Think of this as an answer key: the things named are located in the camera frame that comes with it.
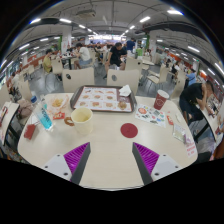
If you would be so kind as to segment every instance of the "cup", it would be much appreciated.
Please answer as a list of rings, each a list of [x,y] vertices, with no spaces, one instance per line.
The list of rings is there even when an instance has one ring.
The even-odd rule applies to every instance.
[[[71,113],[71,120],[76,130],[83,135],[90,134],[93,130],[93,112],[88,108],[77,108]]]
[[[157,110],[161,110],[168,98],[169,98],[169,94],[159,89],[157,92],[155,103],[154,103],[154,108]]]

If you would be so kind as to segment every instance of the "white table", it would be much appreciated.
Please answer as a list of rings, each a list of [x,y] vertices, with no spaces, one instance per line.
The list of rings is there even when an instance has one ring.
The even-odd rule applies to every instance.
[[[5,145],[5,141],[6,141],[5,137],[6,137],[6,133],[7,133],[8,129],[10,129],[10,131],[13,133],[13,135],[19,140],[18,134],[16,133],[16,131],[10,125],[13,117],[15,116],[16,112],[19,109],[19,104],[18,103],[6,102],[4,104],[4,106],[6,106],[8,108],[8,113],[5,114],[5,117],[4,117],[3,122],[2,122],[2,127],[0,127],[0,131],[2,132],[2,135],[4,136],[3,141],[2,141],[3,145]]]
[[[54,96],[46,96],[46,102]],[[140,104],[153,106],[155,99],[148,97],[136,97]],[[176,105],[167,101],[163,107],[166,115],[170,115],[175,123],[178,123],[175,114],[182,117]],[[62,112],[70,116],[72,109],[70,104]],[[39,124],[31,140],[25,139],[24,131],[18,144],[18,152],[29,163],[42,167],[55,154],[65,154],[72,149],[90,142],[91,153],[80,181],[80,185],[98,189],[126,189],[143,186],[143,181],[132,154],[133,142],[139,143],[155,151],[158,154],[166,153],[180,166],[187,167],[197,159],[197,153],[188,158],[184,144],[172,136],[173,126],[168,124],[166,128],[158,127],[135,118],[133,113],[108,113],[93,112],[94,130],[89,135],[79,134],[75,127],[64,124],[63,120],[56,120],[53,132],[43,130]],[[132,123],[138,128],[135,138],[125,138],[120,128],[125,123]],[[187,130],[187,134],[193,139],[191,132],[182,117],[180,125]]]

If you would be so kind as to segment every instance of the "backpack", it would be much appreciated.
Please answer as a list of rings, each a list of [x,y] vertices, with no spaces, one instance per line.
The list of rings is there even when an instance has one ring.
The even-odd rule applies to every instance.
[[[17,101],[19,104],[19,110],[17,114],[18,119],[23,119],[25,117],[29,117],[32,113],[32,104],[28,100],[19,100]]]

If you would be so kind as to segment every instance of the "blue bottle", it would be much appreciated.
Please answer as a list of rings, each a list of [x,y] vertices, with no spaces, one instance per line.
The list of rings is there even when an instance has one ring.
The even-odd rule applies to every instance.
[[[39,119],[40,123],[44,126],[46,130],[51,130],[51,128],[53,127],[52,121],[47,115],[47,112],[45,111],[45,109],[42,107],[41,103],[37,102],[36,96],[33,96],[31,98],[31,102],[32,102],[33,113]]]

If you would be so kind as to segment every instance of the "paper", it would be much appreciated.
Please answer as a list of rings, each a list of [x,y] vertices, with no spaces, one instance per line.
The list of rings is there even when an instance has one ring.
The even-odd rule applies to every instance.
[[[185,142],[185,134],[186,131],[184,128],[182,128],[181,126],[174,124],[173,126],[173,136],[177,139],[179,139],[182,142]]]
[[[135,118],[146,121],[151,124],[155,124],[160,127],[166,127],[165,113],[163,111],[156,110],[152,107],[139,104],[135,114]]]

